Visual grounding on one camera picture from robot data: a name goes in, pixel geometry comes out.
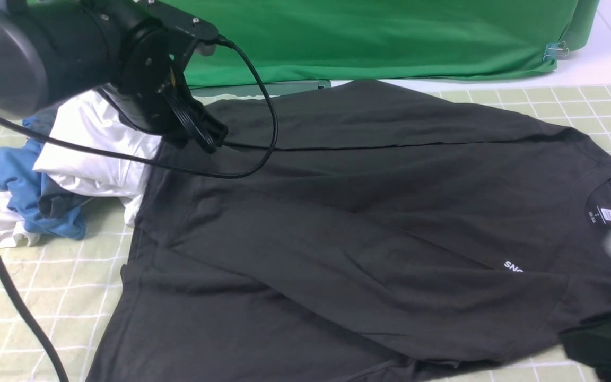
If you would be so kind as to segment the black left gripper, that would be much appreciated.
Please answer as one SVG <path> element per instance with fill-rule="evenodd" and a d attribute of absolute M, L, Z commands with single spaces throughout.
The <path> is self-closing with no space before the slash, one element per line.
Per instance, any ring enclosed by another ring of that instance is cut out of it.
<path fill-rule="evenodd" d="M 228 127 L 191 96 L 184 76 L 198 41 L 216 44 L 210 22 L 162 2 L 104 1 L 119 35 L 116 72 L 104 93 L 124 124 L 150 135 L 194 140 L 213 154 Z"/>

